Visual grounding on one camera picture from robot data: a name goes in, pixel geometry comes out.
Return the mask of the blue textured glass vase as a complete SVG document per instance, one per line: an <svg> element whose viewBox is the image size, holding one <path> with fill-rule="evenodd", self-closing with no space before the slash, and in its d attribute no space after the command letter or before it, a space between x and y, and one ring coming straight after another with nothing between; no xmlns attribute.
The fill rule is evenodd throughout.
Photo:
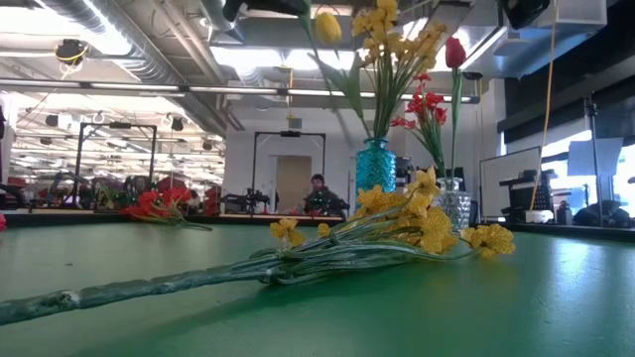
<svg viewBox="0 0 635 357"><path fill-rule="evenodd" d="M356 190L370 190L379 185L383 192L396 190L396 154L387 149L386 138L369 138L356 154Z"/></svg>

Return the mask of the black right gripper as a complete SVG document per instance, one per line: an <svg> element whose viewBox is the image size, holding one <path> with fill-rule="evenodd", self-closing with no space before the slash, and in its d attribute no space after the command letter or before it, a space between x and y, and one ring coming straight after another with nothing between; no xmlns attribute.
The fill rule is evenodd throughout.
<svg viewBox="0 0 635 357"><path fill-rule="evenodd" d="M499 0L513 29L521 29L536 20L551 4L551 0Z"/></svg>

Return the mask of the black equipment stack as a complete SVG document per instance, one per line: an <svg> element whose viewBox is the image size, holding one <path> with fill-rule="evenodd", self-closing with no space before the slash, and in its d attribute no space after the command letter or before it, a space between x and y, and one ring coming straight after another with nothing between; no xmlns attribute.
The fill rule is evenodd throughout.
<svg viewBox="0 0 635 357"><path fill-rule="evenodd" d="M523 170L516 178L509 178L499 183L508 188L509 205L501 210L508 223L526 223L526 210L551 210L554 203L550 187L550 179L555 179L554 170Z"/></svg>

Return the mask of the black aluminium frame rig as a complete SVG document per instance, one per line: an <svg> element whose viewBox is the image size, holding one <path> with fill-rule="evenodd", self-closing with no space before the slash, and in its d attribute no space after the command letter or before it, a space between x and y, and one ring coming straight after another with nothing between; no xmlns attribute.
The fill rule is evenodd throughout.
<svg viewBox="0 0 635 357"><path fill-rule="evenodd" d="M270 210L278 211L276 192L277 158L279 156L305 156L312 158L312 175L325 171L324 133L303 133L297 130L256 131L253 138L251 188L260 190L270 198ZM281 213L306 215L304 212Z"/></svg>
<svg viewBox="0 0 635 357"><path fill-rule="evenodd" d="M157 145L157 139L158 139L158 127L156 125L132 124L132 123L125 123L125 122L110 122L108 124L80 123L79 134L77 139L75 166L74 166L75 167L74 179L73 179L73 186L71 190L71 196L72 196L71 202L74 206L79 207L77 198L78 198L78 189L79 189L79 176L80 176L80 168L81 168L83 143L91 135L91 134L88 134L86 137L84 136L84 129L88 126L93 127L95 129L100 129L101 127L107 126L108 128L114 129L114 130L132 130L133 128L138 128L142 130L142 134L145 133L143 131L144 129L150 129L152 131L152 139L151 139L151 157L150 157L148 178L149 180L152 180L154 175L155 154L156 154L156 145Z"/></svg>

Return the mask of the black equipment rack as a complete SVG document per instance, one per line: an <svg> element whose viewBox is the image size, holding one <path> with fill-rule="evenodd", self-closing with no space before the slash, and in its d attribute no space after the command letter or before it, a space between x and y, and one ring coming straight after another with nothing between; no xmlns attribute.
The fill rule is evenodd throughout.
<svg viewBox="0 0 635 357"><path fill-rule="evenodd" d="M414 167L410 157L396 158L396 191L404 193L412 181Z"/></svg>

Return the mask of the clear cut-glass vase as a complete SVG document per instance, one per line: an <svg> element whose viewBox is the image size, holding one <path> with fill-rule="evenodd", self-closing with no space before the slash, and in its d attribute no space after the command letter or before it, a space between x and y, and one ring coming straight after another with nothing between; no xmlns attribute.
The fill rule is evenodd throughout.
<svg viewBox="0 0 635 357"><path fill-rule="evenodd" d="M453 233L459 233L469 226L471 194L461 188L462 178L438 178L441 193L435 198L434 206L442 209L451 223Z"/></svg>

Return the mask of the yellow artificial flower bunch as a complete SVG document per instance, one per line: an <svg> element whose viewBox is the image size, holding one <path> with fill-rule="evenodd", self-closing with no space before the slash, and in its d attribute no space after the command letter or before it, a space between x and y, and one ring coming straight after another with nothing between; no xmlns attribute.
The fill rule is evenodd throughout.
<svg viewBox="0 0 635 357"><path fill-rule="evenodd" d="M385 192L379 186L361 190L357 198L360 207L353 217L333 227L320 224L314 241L306 241L297 229L297 220L283 218L270 225L270 233L280 240L280 247L256 251L245 261L149 280L0 301L0 326L228 282L292 285L416 260L452 261L460 257L453 250L458 243L468 248L463 257L514 252L512 232L498 224L454 231L449 216L433 204L441 193L434 169L418 171L403 193Z"/></svg>
<svg viewBox="0 0 635 357"><path fill-rule="evenodd" d="M372 80L374 119L369 134L385 138L391 120L412 82L437 63L447 26L430 20L417 34L396 30L398 0L376 0L373 9L353 20L352 34L365 37L363 72Z"/></svg>

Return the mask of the interior door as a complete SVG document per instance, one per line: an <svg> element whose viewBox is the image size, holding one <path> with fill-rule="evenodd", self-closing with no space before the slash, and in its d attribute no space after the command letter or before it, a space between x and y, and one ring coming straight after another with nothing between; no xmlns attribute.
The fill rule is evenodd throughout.
<svg viewBox="0 0 635 357"><path fill-rule="evenodd" d="M311 192L312 158L279 156L277 158L276 192L280 213L303 212L305 198Z"/></svg>

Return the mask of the black light stand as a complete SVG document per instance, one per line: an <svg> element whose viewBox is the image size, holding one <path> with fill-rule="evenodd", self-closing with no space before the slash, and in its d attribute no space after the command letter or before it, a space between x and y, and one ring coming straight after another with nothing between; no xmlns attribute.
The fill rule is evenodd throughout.
<svg viewBox="0 0 635 357"><path fill-rule="evenodd" d="M597 197L597 224L600 228L604 227L603 219L603 197L601 188L601 176L599 171L599 161L597 153L597 138L595 119L597 115L596 104L593 102L591 95L584 98L585 116L588 119L589 129L591 132L591 152L593 159L593 173L595 176L595 188Z"/></svg>

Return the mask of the yellow artificial tulip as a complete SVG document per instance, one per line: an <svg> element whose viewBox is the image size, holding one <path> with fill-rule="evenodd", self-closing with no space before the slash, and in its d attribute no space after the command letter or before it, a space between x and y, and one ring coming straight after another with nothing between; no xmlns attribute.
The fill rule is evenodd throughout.
<svg viewBox="0 0 635 357"><path fill-rule="evenodd" d="M312 17L313 1L301 1L306 6L306 10L303 11L298 18L312 47L313 52L309 54L309 57L317 64L317 68L323 77L329 96L332 96L335 88L343 94L343 97L348 101L349 107L360 120L366 136L370 138L371 131L364 120L361 104L361 89L359 83L361 59L359 55L354 56L349 71L344 71L341 68L335 68L327 64L320 57L317 42L330 47L336 59L340 60L338 46L342 41L341 26L335 18L335 15L331 12L318 12Z"/></svg>

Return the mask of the dark bag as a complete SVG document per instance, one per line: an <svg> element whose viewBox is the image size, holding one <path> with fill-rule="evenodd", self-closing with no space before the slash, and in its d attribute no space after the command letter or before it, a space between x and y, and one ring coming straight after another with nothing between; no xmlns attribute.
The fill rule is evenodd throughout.
<svg viewBox="0 0 635 357"><path fill-rule="evenodd" d="M606 228L635 228L635 218L614 200L603 200L578 211L572 219L574 225Z"/></svg>

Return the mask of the red artificial flower bunch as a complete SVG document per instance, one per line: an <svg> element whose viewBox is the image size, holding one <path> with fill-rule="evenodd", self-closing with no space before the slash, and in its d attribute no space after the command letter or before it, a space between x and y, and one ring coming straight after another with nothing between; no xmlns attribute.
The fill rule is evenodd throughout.
<svg viewBox="0 0 635 357"><path fill-rule="evenodd" d="M426 91L426 84L431 81L428 74L419 74L414 77L414 80L418 86L405 110L405 113L412 114L414 119L396 116L390 124L392 127L401 127L411 133L431 155L437 177L445 178L442 126L447 119L447 110L440 107L444 98L434 92Z"/></svg>
<svg viewBox="0 0 635 357"><path fill-rule="evenodd" d="M191 190L185 186L175 186L162 192L155 190L141 193L137 201L121 210L132 219L154 224L211 231L211 227L186 220Z"/></svg>

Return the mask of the silver ventilation duct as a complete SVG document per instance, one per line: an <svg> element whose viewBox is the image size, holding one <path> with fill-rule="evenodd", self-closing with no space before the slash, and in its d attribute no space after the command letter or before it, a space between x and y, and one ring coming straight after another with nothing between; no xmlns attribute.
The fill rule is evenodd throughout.
<svg viewBox="0 0 635 357"><path fill-rule="evenodd" d="M144 84L183 86L187 82L115 0L36 0L82 26L90 44Z"/></svg>

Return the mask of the long ceiling light bar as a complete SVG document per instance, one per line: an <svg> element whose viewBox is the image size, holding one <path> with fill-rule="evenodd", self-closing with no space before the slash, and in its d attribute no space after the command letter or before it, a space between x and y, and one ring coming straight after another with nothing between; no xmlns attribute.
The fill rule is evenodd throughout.
<svg viewBox="0 0 635 357"><path fill-rule="evenodd" d="M211 85L172 85L123 82L67 81L0 77L0 87L24 89L29 91L112 91L150 93L158 96L183 96L188 93L260 95L260 96L305 96L305 97L343 97L338 90L301 89L286 87L244 87Z"/></svg>

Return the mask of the black table frame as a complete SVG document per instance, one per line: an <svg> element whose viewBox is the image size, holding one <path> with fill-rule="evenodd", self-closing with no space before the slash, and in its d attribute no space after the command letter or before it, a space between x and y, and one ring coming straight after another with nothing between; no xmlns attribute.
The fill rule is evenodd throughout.
<svg viewBox="0 0 635 357"><path fill-rule="evenodd" d="M5 220L9 228L63 226L98 223L123 223L131 218L120 213L86 213L85 211L64 210L62 213L19 213L18 211L5 211ZM225 224L225 225L269 225L285 218L283 216L264 215L220 215L220 216L191 216L187 221L199 224ZM591 226L566 226L556 224L528 224L505 223L500 225L517 233L542 234L553 237L567 237L572 239L598 240L606 242L621 242L635 244L635 228L600 228Z"/></svg>

